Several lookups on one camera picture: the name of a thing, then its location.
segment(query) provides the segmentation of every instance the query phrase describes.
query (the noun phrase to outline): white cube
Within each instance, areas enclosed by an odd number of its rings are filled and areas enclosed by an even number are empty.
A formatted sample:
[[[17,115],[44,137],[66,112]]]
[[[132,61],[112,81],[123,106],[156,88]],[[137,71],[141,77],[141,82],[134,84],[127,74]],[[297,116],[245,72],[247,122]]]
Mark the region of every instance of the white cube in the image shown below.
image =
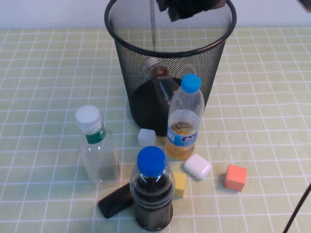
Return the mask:
[[[143,147],[154,146],[156,142],[156,133],[154,130],[140,129],[138,134],[138,144]]]
[[[193,154],[184,162],[184,168],[202,180],[212,170],[212,164],[198,154]]]

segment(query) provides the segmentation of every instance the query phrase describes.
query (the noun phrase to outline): bottle label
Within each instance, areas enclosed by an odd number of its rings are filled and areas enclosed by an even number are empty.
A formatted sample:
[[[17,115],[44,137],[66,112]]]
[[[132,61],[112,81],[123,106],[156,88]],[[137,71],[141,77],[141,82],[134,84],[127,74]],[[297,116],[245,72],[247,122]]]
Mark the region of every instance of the bottle label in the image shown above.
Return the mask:
[[[167,138],[175,146],[188,147],[195,143],[198,137],[198,132],[189,135],[176,134],[173,130],[167,127]]]
[[[101,142],[106,136],[106,130],[104,126],[95,134],[87,134],[86,139],[89,144],[96,144]]]

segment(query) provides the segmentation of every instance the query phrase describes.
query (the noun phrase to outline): white wall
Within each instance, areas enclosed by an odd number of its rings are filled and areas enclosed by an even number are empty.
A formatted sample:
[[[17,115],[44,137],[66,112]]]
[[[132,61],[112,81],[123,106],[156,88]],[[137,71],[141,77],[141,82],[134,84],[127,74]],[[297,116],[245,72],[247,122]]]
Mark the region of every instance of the white wall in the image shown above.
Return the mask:
[[[232,1],[240,26],[311,25],[311,13],[297,0]],[[0,28],[104,27],[107,3],[108,0],[0,0]]]

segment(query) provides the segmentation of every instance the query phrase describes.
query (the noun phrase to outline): plastic bottle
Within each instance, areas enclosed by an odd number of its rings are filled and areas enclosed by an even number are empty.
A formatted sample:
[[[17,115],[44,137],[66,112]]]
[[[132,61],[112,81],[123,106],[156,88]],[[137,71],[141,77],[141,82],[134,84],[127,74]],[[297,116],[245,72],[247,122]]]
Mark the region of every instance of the plastic bottle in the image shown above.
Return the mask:
[[[104,128],[100,111],[93,105],[85,105],[76,111],[75,117],[80,129],[80,157],[89,179],[95,185],[115,185],[120,179],[118,156],[112,132]]]
[[[158,147],[145,147],[133,168],[130,190],[137,223],[148,231],[160,231],[173,217],[175,181],[166,157]]]
[[[200,86],[199,76],[187,74],[181,81],[181,87],[173,95],[168,117],[166,150],[175,159],[187,159],[193,153],[205,109]]]

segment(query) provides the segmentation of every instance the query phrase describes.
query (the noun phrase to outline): orange liquid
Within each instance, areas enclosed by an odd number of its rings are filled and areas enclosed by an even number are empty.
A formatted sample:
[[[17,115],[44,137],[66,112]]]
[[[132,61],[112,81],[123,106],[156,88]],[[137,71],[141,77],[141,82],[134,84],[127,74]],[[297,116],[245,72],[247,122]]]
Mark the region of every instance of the orange liquid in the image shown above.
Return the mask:
[[[196,132],[196,129],[186,122],[176,122],[170,126],[170,129],[179,135],[190,135]],[[174,159],[188,159],[194,151],[195,144],[188,147],[179,147],[174,145],[172,142],[166,138],[166,152],[167,154]]]

